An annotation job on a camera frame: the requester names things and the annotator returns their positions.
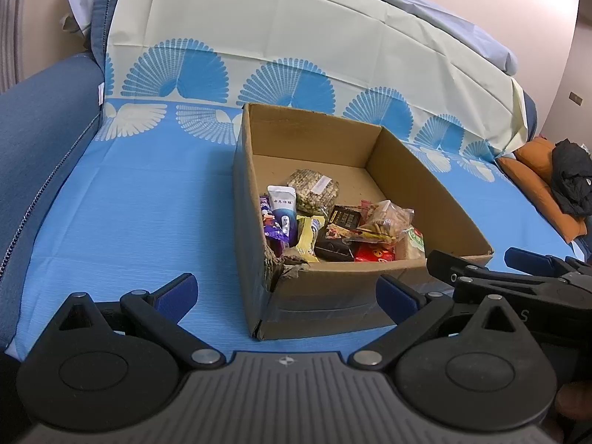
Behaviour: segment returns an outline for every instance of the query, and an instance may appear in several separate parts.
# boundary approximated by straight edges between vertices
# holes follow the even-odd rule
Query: bed
[[[428,21],[382,0],[96,0],[94,11],[100,70],[91,70],[89,55],[73,57],[96,79],[87,84],[90,123],[71,147],[80,158],[38,217],[43,225],[20,270],[20,315],[6,341],[13,357],[26,357],[71,292],[109,301],[183,272],[196,276],[199,300],[181,325],[229,357],[235,350],[348,355],[388,330],[250,337],[231,182],[246,102],[389,128],[479,226],[496,250],[493,270],[505,269],[511,246],[573,255],[494,164],[532,133],[528,97]],[[103,72],[105,101],[93,118]],[[18,280],[19,270],[13,274]],[[2,330],[10,335],[10,326]]]

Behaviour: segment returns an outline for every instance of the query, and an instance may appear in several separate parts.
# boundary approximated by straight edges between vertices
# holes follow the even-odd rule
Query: black snack package
[[[351,245],[340,238],[327,238],[326,234],[327,227],[323,227],[314,245],[315,255],[330,262],[353,262]]]
[[[334,223],[335,225],[342,226],[343,228],[354,229],[360,225],[361,219],[362,214],[360,212],[349,207],[336,205],[333,208],[333,212],[331,212],[331,217],[327,223]]]

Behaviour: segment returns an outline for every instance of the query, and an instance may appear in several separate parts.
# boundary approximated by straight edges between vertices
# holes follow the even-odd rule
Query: black jacket
[[[563,213],[592,215],[592,160],[588,152],[566,139],[553,149],[551,158],[551,191]]]

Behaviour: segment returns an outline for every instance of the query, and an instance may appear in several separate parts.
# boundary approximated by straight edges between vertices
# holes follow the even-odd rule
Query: zipper
[[[107,4],[105,5],[105,21],[103,21],[103,58],[107,59],[107,14],[109,13],[109,4],[111,0],[107,0]],[[105,73],[105,62],[103,62],[103,73]]]
[[[14,234],[14,237],[13,237],[10,245],[8,246],[8,249],[7,249],[6,253],[4,254],[4,258],[2,259],[2,263],[0,263],[0,280],[2,280],[2,277],[4,276],[4,272],[6,271],[6,267],[8,266],[8,261],[10,260],[10,257],[13,254],[14,247],[16,247],[16,245],[18,243],[19,237],[21,236],[21,233],[23,233],[23,229],[25,228],[25,224],[29,220],[29,217],[31,216],[31,213],[35,209],[35,206],[38,203],[39,199],[41,198],[43,192],[45,191],[45,189],[47,188],[47,186],[50,184],[51,180],[54,178],[54,176],[56,175],[56,173],[60,169],[60,167],[64,164],[64,162],[67,160],[67,158],[70,156],[70,154],[74,151],[74,149],[76,148],[76,146],[80,143],[80,140],[82,140],[82,138],[84,138],[84,136],[87,134],[87,132],[93,126],[93,123],[99,117],[100,114],[101,114],[101,112],[99,112],[91,120],[91,123],[88,124],[88,126],[84,129],[84,132],[82,132],[81,135],[76,139],[76,141],[74,142],[74,144],[70,147],[70,150],[68,150],[68,152],[66,153],[66,155],[64,155],[62,157],[62,159],[60,160],[60,162],[55,166],[55,168],[53,169],[53,171],[49,174],[49,176],[47,177],[47,179],[45,180],[45,182],[43,183],[43,185],[41,186],[41,188],[37,191],[37,194],[35,195],[35,198],[31,202],[31,205],[29,205],[29,208],[27,208],[27,211],[25,212],[25,215],[23,216],[23,219],[21,220],[21,223],[19,224],[19,226],[17,228],[17,231]]]

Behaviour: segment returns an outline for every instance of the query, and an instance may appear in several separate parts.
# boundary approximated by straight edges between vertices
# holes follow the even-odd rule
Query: white fan pattern
[[[431,172],[445,173],[450,172],[450,159],[442,152],[433,148],[416,147],[415,145],[406,145],[406,147],[415,155],[419,161],[424,164]]]
[[[493,182],[495,181],[495,177],[493,172],[488,167],[488,164],[482,162],[481,160],[473,160],[472,158],[465,158],[465,157],[457,157],[457,162],[461,166],[461,168],[465,169],[467,172],[473,174],[475,177],[480,178],[486,182]]]
[[[119,110],[110,102],[103,106],[103,125],[95,140],[129,137],[154,128],[167,113],[163,103],[124,103]]]
[[[211,142],[235,145],[241,129],[242,114],[233,119],[221,109],[177,105],[177,121],[181,128],[194,137]]]

